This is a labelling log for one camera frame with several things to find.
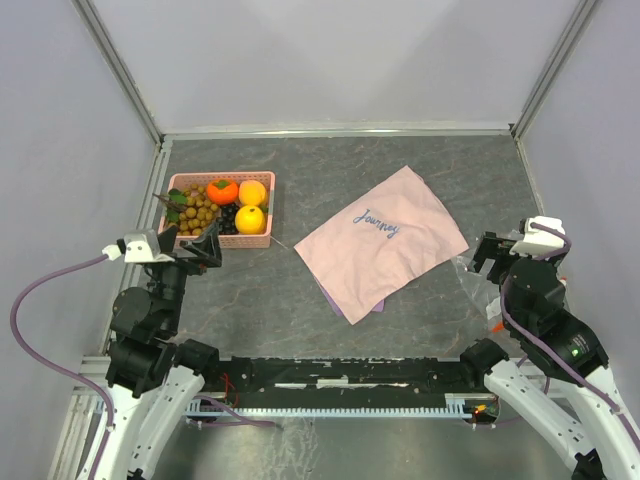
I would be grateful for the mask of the yellow orange fruit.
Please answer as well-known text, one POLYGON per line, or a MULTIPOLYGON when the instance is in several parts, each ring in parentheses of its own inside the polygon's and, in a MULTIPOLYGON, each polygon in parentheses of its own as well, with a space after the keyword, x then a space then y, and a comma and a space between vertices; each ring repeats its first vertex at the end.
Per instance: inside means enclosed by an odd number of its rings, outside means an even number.
POLYGON ((239 234, 260 235, 266 229, 267 217, 260 207, 245 205, 236 212, 234 223, 239 234))

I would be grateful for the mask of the yellow peach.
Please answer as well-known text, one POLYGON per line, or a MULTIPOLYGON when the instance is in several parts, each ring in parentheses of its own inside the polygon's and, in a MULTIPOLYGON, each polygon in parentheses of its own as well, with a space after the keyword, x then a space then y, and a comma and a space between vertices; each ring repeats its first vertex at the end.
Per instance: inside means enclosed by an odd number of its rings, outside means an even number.
POLYGON ((261 206, 267 199, 266 187, 257 180, 245 180, 240 183, 238 200, 242 205, 261 206))

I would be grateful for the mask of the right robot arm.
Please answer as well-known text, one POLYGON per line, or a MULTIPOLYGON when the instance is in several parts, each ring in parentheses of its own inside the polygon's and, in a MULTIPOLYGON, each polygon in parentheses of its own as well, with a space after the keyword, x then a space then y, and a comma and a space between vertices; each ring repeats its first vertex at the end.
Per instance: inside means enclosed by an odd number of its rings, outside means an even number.
POLYGON ((558 267, 571 242, 562 232, 531 222, 521 240, 487 232, 469 264, 493 263, 488 280, 500 292, 502 322, 527 360, 557 385, 567 413, 520 372, 508 354, 485 338, 460 356, 460 382, 506 402, 555 451, 574 479, 636 479, 639 428, 627 412, 609 358, 594 331, 564 306, 558 267))

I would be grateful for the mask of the clear zip top bag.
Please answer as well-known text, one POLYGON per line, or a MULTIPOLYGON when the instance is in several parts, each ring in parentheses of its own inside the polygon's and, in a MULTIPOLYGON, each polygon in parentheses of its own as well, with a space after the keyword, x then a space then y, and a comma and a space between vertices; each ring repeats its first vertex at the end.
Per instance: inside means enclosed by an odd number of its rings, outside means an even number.
POLYGON ((499 288, 486 279, 486 268, 482 267, 480 273, 474 272, 470 267, 471 259, 465 256, 453 257, 451 262, 462 289, 485 318, 488 331, 493 334, 502 331, 499 288))

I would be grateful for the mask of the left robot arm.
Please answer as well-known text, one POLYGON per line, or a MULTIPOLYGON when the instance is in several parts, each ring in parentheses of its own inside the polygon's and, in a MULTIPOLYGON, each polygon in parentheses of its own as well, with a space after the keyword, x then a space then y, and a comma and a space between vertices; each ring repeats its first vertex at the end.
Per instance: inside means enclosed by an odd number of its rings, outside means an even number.
POLYGON ((178 230, 139 230, 104 252, 139 265, 149 281, 120 292, 112 306, 104 431, 94 437, 81 479, 150 479, 184 412, 221 378, 219 352, 198 341, 173 343, 186 283, 222 264, 218 227, 192 240, 178 230))

